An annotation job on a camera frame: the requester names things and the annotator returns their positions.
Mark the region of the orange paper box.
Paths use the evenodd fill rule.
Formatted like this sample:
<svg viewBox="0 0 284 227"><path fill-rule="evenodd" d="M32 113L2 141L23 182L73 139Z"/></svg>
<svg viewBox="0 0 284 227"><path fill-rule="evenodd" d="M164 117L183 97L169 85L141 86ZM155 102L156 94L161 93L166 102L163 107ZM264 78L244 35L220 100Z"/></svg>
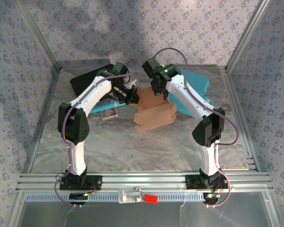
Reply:
<svg viewBox="0 0 284 227"><path fill-rule="evenodd" d="M133 121L135 129L144 132L153 130L168 124L172 124L177 116L175 103L164 99L164 95L156 96L151 87L138 91L138 112L135 113Z"/></svg>

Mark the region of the blue paper box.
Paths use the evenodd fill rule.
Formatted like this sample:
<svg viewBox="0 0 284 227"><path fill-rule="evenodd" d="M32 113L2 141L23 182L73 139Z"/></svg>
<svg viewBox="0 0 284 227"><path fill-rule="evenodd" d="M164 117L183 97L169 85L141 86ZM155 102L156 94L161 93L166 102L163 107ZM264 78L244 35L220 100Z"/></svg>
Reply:
<svg viewBox="0 0 284 227"><path fill-rule="evenodd" d="M210 79L206 76L197 74L192 71L187 72L187 83L206 101L210 102L210 99L206 96L206 92L208 90L208 87L210 85ZM177 111L194 117L190 111L181 103L181 101L176 98L172 93L169 93L168 95L169 102L175 103L177 107Z"/></svg>

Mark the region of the small purple printed card box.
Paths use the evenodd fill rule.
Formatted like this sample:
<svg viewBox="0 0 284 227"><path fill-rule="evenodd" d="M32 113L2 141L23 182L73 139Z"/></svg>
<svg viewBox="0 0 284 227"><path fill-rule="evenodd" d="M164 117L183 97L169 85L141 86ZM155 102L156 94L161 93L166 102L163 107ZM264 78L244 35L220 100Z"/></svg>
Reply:
<svg viewBox="0 0 284 227"><path fill-rule="evenodd" d="M118 114L117 114L115 107L109 108L109 109L106 109L106 110L102 110L102 111L100 111L100 113L101 113L101 117L102 117L103 121L118 117Z"/></svg>

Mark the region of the black hard case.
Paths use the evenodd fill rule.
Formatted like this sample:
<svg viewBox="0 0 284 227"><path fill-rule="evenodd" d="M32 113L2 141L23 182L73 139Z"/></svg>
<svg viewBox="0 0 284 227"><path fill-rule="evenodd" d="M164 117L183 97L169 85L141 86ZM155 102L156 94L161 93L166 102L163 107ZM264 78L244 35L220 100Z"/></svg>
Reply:
<svg viewBox="0 0 284 227"><path fill-rule="evenodd" d="M84 92L84 90L89 87L89 85L93 82L94 78L97 76L97 73L101 69L111 70L113 66L114 66L113 64L108 64L103 67L97 68L95 70L90 70L87 73L72 78L70 80L70 84L76 97L80 96L81 93Z"/></svg>

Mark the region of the red plastic block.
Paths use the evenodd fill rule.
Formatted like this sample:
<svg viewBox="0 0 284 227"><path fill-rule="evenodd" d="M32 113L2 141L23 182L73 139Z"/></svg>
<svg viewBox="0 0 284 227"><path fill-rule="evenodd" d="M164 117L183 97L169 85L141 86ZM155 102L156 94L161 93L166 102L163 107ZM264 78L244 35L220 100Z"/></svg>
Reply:
<svg viewBox="0 0 284 227"><path fill-rule="evenodd" d="M156 195L150 195L150 194L145 194L143 201L145 203L150 203L150 204L157 204L158 203L158 196Z"/></svg>

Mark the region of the small black electronics module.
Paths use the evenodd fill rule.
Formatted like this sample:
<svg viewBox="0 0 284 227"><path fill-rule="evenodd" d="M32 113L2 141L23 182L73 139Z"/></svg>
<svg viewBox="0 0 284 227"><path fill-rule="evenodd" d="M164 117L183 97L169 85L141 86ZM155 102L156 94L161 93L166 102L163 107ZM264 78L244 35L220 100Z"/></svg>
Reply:
<svg viewBox="0 0 284 227"><path fill-rule="evenodd" d="M88 193L71 193L69 195L69 201L71 205L84 205L89 198Z"/></svg>
<svg viewBox="0 0 284 227"><path fill-rule="evenodd" d="M215 206L218 204L220 199L219 193L203 193L204 201L203 203L208 206Z"/></svg>

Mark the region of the clear acrylic panel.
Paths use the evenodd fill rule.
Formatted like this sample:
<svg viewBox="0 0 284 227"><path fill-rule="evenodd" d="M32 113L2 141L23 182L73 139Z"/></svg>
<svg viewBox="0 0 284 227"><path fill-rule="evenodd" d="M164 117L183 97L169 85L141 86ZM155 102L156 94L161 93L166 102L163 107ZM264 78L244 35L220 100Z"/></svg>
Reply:
<svg viewBox="0 0 284 227"><path fill-rule="evenodd" d="M16 206L8 227L284 227L267 192L233 192L225 204L201 202L90 202L72 208L62 202Z"/></svg>

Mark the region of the aluminium table side rail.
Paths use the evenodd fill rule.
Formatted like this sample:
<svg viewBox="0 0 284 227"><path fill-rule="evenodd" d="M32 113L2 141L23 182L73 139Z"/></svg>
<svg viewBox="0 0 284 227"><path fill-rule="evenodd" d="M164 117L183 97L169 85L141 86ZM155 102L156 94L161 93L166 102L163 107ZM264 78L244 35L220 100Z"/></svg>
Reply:
<svg viewBox="0 0 284 227"><path fill-rule="evenodd" d="M26 160L24 162L24 168L21 173L30 173L32 171L35 157L36 157L36 149L38 147L38 144L40 142L42 132L44 129L45 121L47 118L47 114L50 108L51 100L53 97L54 89L56 87L56 83L58 80L60 68L59 66L56 67L55 65L52 65L51 67L51 81L49 84L49 88L47 90L45 99L43 101L42 109L40 114L37 116L37 124L35 126L34 134L31 139L28 141L28 147L25 148L26 152Z"/></svg>
<svg viewBox="0 0 284 227"><path fill-rule="evenodd" d="M226 69L223 66L219 66L219 71L223 80L223 83L226 87L228 97L231 103L231 109L233 112L235 123L240 132L240 141L247 159L249 170L262 172L259 161L256 156L255 148L251 140L251 136L245 122L243 110L240 106L239 98L237 96L235 86L231 80L231 77L228 75Z"/></svg>

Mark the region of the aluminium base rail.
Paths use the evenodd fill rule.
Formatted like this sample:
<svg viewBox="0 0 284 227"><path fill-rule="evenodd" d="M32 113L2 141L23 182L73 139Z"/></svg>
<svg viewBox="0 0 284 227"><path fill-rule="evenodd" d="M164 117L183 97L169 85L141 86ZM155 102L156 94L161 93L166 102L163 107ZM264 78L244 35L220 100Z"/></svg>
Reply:
<svg viewBox="0 0 284 227"><path fill-rule="evenodd" d="M186 175L197 175L197 172L159 171L159 172L103 172L101 190L116 192L120 188L140 187L146 191L185 191ZM225 171L231 182L233 192L256 192L272 190L268 173L255 170ZM21 192L52 192L55 174L22 174L16 185Z"/></svg>

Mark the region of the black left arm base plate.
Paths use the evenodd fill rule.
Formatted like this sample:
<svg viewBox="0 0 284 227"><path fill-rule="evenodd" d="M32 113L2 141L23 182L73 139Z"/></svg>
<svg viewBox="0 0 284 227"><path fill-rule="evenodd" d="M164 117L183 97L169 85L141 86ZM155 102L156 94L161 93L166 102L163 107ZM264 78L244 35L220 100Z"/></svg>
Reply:
<svg viewBox="0 0 284 227"><path fill-rule="evenodd" d="M61 180L59 189L62 191L92 191L100 190L102 185L102 176L100 175L84 175L69 176L67 175Z"/></svg>

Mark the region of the aluminium frame post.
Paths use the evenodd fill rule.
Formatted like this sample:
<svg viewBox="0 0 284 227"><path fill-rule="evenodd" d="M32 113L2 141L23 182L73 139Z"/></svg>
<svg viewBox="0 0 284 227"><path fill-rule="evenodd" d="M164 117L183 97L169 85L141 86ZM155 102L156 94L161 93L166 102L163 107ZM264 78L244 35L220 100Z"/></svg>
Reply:
<svg viewBox="0 0 284 227"><path fill-rule="evenodd" d="M31 13L29 7L25 3L24 0L13 0L16 7L18 8L20 14L22 15L23 19L25 20L26 24L28 25L29 29L31 30L34 38L36 39L37 43L39 44L40 48L44 52L46 58L53 66L56 71L60 70L60 66L50 49L45 36L43 35L42 31L40 30L33 14Z"/></svg>
<svg viewBox="0 0 284 227"><path fill-rule="evenodd" d="M263 14L266 11L271 0L258 0L258 3L243 30L243 33L236 44L233 53L231 54L227 64L225 65L225 70L227 73L232 72L233 68L235 67L236 63L238 62L240 56L242 55L244 49L246 48L249 40L251 39L254 31L256 30Z"/></svg>

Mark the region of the white clamp bracket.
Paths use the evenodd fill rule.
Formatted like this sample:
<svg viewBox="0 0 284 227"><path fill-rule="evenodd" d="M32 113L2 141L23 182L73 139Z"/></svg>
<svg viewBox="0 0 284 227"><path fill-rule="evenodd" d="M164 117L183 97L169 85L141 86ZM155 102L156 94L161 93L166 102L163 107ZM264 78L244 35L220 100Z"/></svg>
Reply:
<svg viewBox="0 0 284 227"><path fill-rule="evenodd" d="M120 204L142 202L142 189L140 187L118 189L118 202Z"/></svg>

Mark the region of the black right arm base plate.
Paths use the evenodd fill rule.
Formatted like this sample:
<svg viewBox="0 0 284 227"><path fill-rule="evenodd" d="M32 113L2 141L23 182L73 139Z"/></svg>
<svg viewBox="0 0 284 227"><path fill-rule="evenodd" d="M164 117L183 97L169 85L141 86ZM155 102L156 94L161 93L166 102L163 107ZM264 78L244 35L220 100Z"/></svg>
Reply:
<svg viewBox="0 0 284 227"><path fill-rule="evenodd" d="M223 175L186 175L185 183L187 189L228 189L229 185Z"/></svg>

